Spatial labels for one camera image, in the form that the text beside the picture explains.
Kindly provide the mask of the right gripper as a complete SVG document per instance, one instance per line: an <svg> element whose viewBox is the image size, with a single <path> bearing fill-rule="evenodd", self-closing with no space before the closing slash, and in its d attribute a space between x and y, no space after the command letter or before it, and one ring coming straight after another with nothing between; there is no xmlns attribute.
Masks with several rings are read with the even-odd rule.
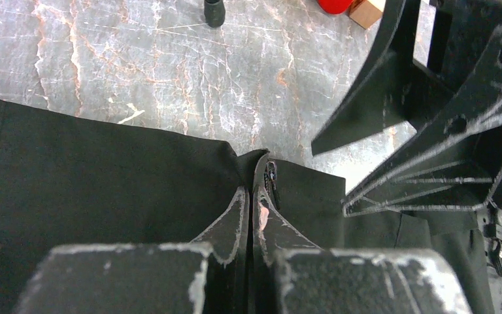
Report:
<svg viewBox="0 0 502 314"><path fill-rule="evenodd" d="M478 211L502 180L502 1L434 5L423 65L413 56L421 2L387 1L359 74L311 142L319 155L403 121L417 131L345 197L347 217Z"/></svg>

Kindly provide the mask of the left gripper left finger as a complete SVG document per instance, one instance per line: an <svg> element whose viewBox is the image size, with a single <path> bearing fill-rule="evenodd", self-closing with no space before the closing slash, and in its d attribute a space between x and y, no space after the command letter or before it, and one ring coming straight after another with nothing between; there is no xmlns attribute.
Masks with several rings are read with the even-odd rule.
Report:
<svg viewBox="0 0 502 314"><path fill-rule="evenodd" d="M204 313L246 313L249 207L249 193L240 186L226 210L191 240L212 246Z"/></svg>

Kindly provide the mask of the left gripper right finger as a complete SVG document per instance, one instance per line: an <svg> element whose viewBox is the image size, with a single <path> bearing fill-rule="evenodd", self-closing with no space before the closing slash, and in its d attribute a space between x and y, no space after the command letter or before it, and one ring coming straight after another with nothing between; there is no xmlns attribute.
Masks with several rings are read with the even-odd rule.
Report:
<svg viewBox="0 0 502 314"><path fill-rule="evenodd" d="M275 313L275 253L282 249L322 249L296 230L276 209L262 186L252 202L254 312Z"/></svg>

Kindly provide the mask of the black zip jacket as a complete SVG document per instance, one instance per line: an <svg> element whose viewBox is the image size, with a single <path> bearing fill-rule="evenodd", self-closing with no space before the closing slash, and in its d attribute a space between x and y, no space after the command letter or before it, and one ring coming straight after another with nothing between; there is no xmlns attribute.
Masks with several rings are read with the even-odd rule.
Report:
<svg viewBox="0 0 502 314"><path fill-rule="evenodd" d="M52 248L186 242L237 189L252 190L266 150L86 120L0 100L0 313L10 313ZM276 161L278 211L327 248L430 248L456 272L473 313L493 313L484 242L470 212L385 211L344 218L341 177Z"/></svg>

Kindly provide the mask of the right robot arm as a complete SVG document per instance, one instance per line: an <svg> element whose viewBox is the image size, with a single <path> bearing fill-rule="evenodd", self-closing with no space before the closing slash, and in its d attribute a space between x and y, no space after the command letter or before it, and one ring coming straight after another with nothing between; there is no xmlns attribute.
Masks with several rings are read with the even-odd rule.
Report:
<svg viewBox="0 0 502 314"><path fill-rule="evenodd" d="M419 1L387 1L370 53L312 141L321 154L400 122L415 134L342 199L348 217L384 211L473 218L477 276L502 313L502 1L432 1L427 65L413 57Z"/></svg>

